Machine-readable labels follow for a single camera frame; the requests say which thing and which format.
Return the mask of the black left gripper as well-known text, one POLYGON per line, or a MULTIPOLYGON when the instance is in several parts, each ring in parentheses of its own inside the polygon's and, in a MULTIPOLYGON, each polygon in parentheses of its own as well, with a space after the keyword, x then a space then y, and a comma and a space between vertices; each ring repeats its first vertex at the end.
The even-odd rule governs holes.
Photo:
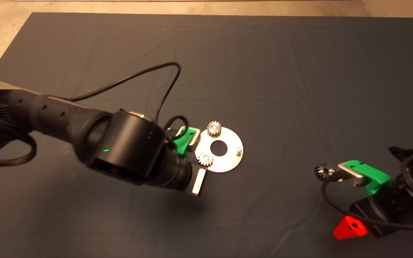
POLYGON ((206 167, 182 160, 176 176, 175 190, 191 196, 200 196, 202 189, 207 185, 207 174, 206 167))

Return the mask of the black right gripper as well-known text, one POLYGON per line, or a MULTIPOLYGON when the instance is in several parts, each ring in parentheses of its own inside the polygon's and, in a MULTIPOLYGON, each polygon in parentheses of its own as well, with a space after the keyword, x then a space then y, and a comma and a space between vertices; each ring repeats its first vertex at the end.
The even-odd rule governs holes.
MULTIPOLYGON (((380 222, 413 225, 413 184, 391 183, 374 195, 352 203, 350 212, 380 222)), ((363 223, 351 216, 345 216, 333 231, 337 240, 367 234, 368 230, 363 223)))

